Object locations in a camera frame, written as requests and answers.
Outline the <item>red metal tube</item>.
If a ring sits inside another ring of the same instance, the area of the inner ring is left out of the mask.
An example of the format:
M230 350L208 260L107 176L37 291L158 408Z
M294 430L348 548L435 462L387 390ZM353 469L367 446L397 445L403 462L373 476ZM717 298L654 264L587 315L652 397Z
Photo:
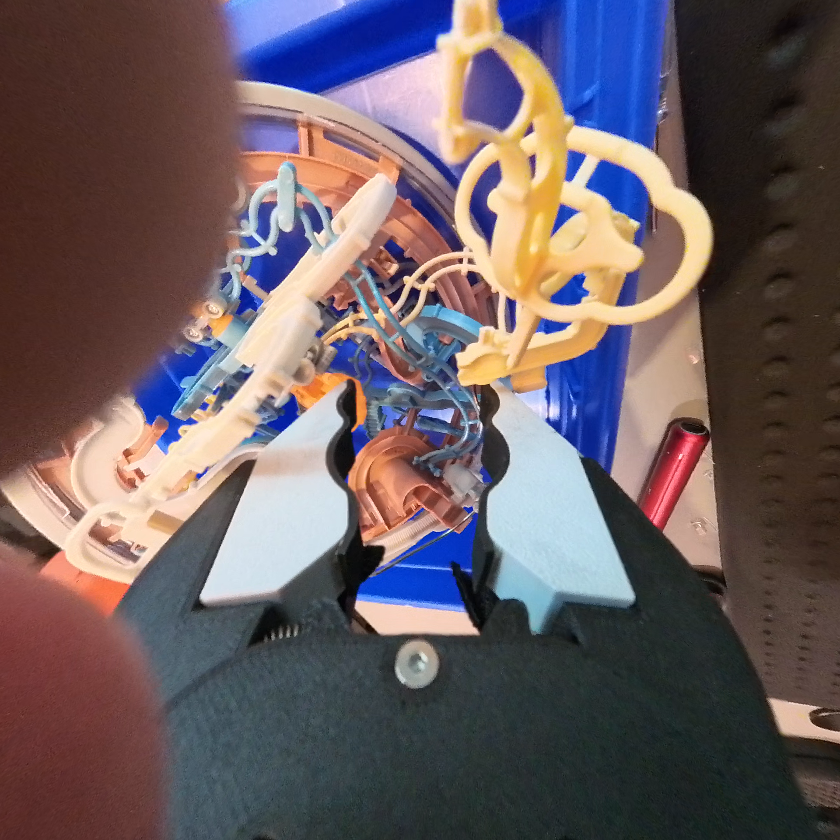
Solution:
M667 425L637 498L659 531L665 530L709 441L710 430L698 418L678 417Z

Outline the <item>blue plastic bin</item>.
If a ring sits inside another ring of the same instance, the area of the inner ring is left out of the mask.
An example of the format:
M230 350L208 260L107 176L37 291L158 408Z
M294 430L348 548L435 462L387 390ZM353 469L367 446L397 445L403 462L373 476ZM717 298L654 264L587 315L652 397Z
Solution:
M439 161L432 120L439 113L439 70L431 55L448 29L453 2L229 2L225 5L239 74L319 93L403 137L452 186L465 165ZM668 2L500 2L505 29L540 57L559 83L575 124L646 146L655 138L659 71ZM467 87L471 118L501 125L519 94L498 59L480 58ZM611 164L590 181L613 206L646 221L638 180ZM577 360L554 364L542 391L523 400L586 457L613 466L624 396L629 327L611 327ZM178 385L211 354L166 349L136 385L147 417L166 417L166 450L176 438L169 410ZM462 610L450 561L470 568L475 523L368 580L361 602Z

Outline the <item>clear ball maze toy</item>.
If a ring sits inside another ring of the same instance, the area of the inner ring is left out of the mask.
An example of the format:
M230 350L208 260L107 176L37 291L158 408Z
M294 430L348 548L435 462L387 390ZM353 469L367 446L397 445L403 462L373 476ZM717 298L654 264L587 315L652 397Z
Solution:
M480 58L519 94L471 118ZM437 44L455 185L404 138L294 88L240 85L237 196L218 267L163 345L209 348L150 419L126 388L2 485L80 571L131 584L240 465L344 381L362 436L350 471L383 574L476 519L480 387L529 392L611 327L681 303L712 248L706 209L652 150L575 124L497 2L455 2ZM645 222L590 184L641 183Z

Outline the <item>person's right hand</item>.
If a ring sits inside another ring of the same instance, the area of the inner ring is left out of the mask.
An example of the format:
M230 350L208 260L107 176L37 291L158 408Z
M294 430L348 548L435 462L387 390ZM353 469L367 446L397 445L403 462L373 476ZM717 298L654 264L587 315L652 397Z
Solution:
M207 288L235 198L220 2L2 2L2 477L123 392ZM2 541L2 838L163 838L132 634Z

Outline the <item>black dotted panel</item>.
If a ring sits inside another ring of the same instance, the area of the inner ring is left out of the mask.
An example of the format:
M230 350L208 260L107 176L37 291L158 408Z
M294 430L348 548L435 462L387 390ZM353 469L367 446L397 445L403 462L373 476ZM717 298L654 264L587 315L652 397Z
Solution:
M771 698L837 709L839 2L675 25L728 611Z

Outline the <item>orange plastic piece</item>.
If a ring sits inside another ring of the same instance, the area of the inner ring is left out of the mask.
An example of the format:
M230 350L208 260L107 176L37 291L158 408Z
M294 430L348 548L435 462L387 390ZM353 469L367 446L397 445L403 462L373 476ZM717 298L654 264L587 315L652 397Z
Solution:
M64 551L57 552L44 563L38 574L76 593L105 616L113 614L130 588L130 584L79 570L68 561Z

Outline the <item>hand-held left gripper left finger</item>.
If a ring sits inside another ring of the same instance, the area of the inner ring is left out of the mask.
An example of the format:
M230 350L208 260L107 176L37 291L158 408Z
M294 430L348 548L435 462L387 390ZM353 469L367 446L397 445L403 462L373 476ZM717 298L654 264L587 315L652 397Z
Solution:
M337 600L361 541L348 477L356 389L343 381L257 456L200 594L204 606Z

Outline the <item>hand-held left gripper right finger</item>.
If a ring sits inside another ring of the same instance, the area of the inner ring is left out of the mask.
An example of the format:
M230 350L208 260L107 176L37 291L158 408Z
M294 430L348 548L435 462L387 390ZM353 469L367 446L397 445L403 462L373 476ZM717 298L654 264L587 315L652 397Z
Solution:
M504 384L482 387L479 503L487 556L473 570L501 601L524 606L546 634L568 604L627 609L636 603L605 514L578 450Z

